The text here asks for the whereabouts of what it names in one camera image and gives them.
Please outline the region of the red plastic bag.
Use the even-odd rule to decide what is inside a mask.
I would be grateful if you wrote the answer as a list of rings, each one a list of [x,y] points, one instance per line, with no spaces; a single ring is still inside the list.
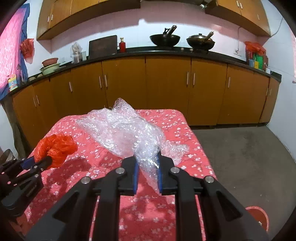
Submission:
[[[78,145],[71,136],[63,133],[53,134],[38,142],[34,150],[34,160],[38,162],[46,157],[51,157],[52,164],[47,169],[58,168],[65,162],[68,155],[75,153],[77,150]]]
[[[32,64],[35,54],[34,39],[25,39],[22,41],[20,44],[20,50],[25,61]]]

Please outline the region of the orange bag with groceries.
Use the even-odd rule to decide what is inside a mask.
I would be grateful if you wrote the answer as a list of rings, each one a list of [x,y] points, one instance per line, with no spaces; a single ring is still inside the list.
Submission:
[[[244,42],[246,61],[250,67],[266,71],[268,67],[268,57],[266,49],[256,42]]]

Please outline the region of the hanging red plastic bag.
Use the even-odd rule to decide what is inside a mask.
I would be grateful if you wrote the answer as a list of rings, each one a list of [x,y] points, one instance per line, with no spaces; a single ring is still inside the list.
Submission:
[[[35,54],[34,39],[25,39],[22,41],[20,44],[20,50],[25,61],[32,64]]]

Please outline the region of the lower wooden kitchen cabinets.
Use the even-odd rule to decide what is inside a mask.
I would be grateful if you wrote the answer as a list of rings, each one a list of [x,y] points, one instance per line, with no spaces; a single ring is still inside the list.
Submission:
[[[175,109],[190,126],[267,123],[280,83],[234,64],[190,57],[133,56],[64,70],[12,95],[33,149],[61,118],[111,108]]]

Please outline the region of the colourful small box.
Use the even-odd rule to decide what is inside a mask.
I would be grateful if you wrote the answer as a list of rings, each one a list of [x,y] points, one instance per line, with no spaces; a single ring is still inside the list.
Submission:
[[[9,91],[13,91],[18,87],[18,80],[17,76],[15,74],[12,74],[8,78],[8,84],[9,84]]]

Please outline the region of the wooden cabinet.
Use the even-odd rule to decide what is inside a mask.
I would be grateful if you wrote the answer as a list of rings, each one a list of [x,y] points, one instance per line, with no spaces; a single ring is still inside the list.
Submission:
[[[261,1],[210,1],[205,13],[234,23],[256,36],[270,37],[267,15]]]
[[[66,30],[98,16],[140,8],[140,1],[43,1],[37,40],[51,40]]]

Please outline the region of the red bottle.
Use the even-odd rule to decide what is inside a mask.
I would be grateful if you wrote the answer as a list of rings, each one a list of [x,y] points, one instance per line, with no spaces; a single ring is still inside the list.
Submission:
[[[126,52],[126,43],[124,42],[124,37],[120,38],[119,42],[119,52],[120,53],[125,53]]]

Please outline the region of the clear bubble wrap sheet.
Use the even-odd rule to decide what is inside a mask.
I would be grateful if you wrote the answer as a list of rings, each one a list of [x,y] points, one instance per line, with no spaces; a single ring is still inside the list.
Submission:
[[[189,151],[188,145],[167,140],[160,127],[149,123],[121,98],[112,109],[92,110],[76,123],[112,154],[123,159],[135,157],[148,184],[158,193],[163,189],[160,156],[179,164]]]

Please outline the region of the red plastic trash bin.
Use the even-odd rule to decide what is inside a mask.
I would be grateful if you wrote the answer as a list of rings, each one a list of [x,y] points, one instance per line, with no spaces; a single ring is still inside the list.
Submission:
[[[248,206],[245,209],[253,216],[255,220],[259,222],[262,228],[265,229],[266,232],[268,232],[269,218],[267,213],[258,206]]]

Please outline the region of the black wok with spatula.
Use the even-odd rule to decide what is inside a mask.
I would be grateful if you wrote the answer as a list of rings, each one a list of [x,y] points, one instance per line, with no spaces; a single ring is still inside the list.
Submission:
[[[180,41],[180,36],[173,35],[177,26],[172,25],[170,29],[165,28],[162,34],[151,35],[150,40],[159,47],[174,47]]]

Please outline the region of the upper right wooden cabinet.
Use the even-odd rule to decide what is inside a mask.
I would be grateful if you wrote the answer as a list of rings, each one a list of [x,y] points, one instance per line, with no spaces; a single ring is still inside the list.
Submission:
[[[210,1],[205,13],[234,23],[256,36],[270,37],[267,15],[261,1]]]

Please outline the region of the black countertop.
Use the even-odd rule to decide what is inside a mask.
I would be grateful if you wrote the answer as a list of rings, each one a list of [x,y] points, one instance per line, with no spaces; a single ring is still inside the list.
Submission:
[[[190,57],[190,58],[198,58],[198,59],[203,59],[203,60],[210,60],[210,61],[215,61],[215,62],[220,62],[220,63],[227,63],[227,64],[232,64],[236,65],[254,72],[257,72],[263,76],[270,77],[275,79],[278,82],[282,81],[282,75],[279,73],[271,73],[268,74],[264,72],[263,70],[252,68],[249,65],[247,65],[246,61],[220,54],[217,52],[213,51],[191,51],[190,48],[185,48],[182,50],[181,47],[172,47],[172,48],[162,48],[162,47],[134,47],[134,48],[127,48],[127,51],[125,53],[116,53],[116,54],[111,54],[95,59],[87,59],[86,61],[77,63],[77,64],[72,64],[70,62],[67,62],[60,67],[60,69],[54,71],[51,74],[36,78],[35,80],[28,81],[27,83],[19,86],[18,88],[14,89],[13,91],[8,93],[8,96],[12,96],[19,91],[23,90],[24,88],[41,81],[45,78],[49,78],[51,76],[54,76],[56,74],[60,74],[63,71],[66,70],[71,70],[73,68],[77,68],[83,65],[87,64],[92,64],[92,63],[97,63],[97,62],[102,62],[106,60],[113,60],[113,59],[120,59],[120,58],[128,58],[128,57],[146,57],[146,56],[169,56],[169,57]]]

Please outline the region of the dark cutting board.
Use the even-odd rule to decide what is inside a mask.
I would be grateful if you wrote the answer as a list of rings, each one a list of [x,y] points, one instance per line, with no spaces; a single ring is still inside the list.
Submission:
[[[117,35],[107,36],[89,42],[89,59],[117,53]]]

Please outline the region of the upper left wooden cabinet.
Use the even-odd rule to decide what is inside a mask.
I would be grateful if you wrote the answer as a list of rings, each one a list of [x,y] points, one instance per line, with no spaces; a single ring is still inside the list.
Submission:
[[[140,8],[140,1],[43,1],[37,40],[51,40],[66,30],[98,16]]]

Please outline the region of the red floral tablecloth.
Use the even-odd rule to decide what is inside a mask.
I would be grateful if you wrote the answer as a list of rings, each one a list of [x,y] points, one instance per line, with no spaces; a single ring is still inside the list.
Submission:
[[[188,153],[184,154],[179,164],[180,169],[198,178],[214,176],[201,144],[181,112],[172,109],[139,110],[138,114],[160,127],[167,140],[189,147]],[[79,128],[77,119],[76,115],[66,116],[48,131],[49,136],[59,133],[72,136],[78,149],[67,157],[62,166],[42,173],[44,187],[20,220],[24,232],[27,232],[82,177],[103,177],[121,164],[119,157],[111,154]],[[174,197],[158,195],[143,175],[139,176],[137,194],[121,197],[119,217],[120,240],[175,239]]]

